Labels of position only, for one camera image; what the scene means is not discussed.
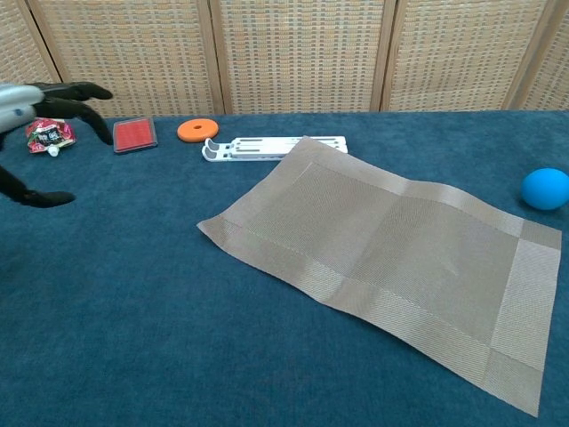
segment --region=wicker screen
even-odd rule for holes
[[[547,0],[401,0],[382,109],[501,109]]]
[[[545,53],[523,109],[569,109],[569,11]]]
[[[44,60],[47,51],[41,53],[41,46],[36,44],[32,36],[33,31],[38,36],[39,32],[27,24],[22,13],[27,9],[25,5],[23,7],[21,9],[14,0],[0,0],[0,42],[3,55],[0,61],[0,82],[21,84],[55,81],[52,78],[55,73],[50,73]]]
[[[214,112],[199,0],[31,3],[63,78],[97,82],[114,93],[114,100],[92,101],[104,116]]]
[[[229,111],[369,111],[384,2],[212,0]]]

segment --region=blue table surface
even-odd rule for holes
[[[519,199],[532,170],[569,172],[569,112],[214,117],[217,142],[344,135],[368,163],[562,230],[537,419],[215,246],[196,224],[276,163],[204,161],[176,137],[188,118],[155,118],[158,147],[122,156],[77,120],[56,158],[8,137],[4,167],[77,199],[0,198],[0,425],[569,425],[569,206]]]

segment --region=snack bag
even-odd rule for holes
[[[30,153],[49,152],[57,156],[62,147],[74,144],[76,136],[65,120],[58,118],[38,118],[26,128]]]

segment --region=orange disc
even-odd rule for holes
[[[178,127],[178,138],[184,142],[204,142],[217,135],[220,127],[209,118],[195,118]]]

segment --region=robotic hand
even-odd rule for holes
[[[0,84],[0,149],[10,131],[32,122],[36,117],[78,117],[112,145],[113,136],[102,117],[82,103],[91,98],[109,100],[113,94],[90,82],[32,83],[29,85]],[[56,191],[42,193],[28,187],[0,166],[0,192],[11,200],[33,207],[54,207],[75,200],[71,193]]]

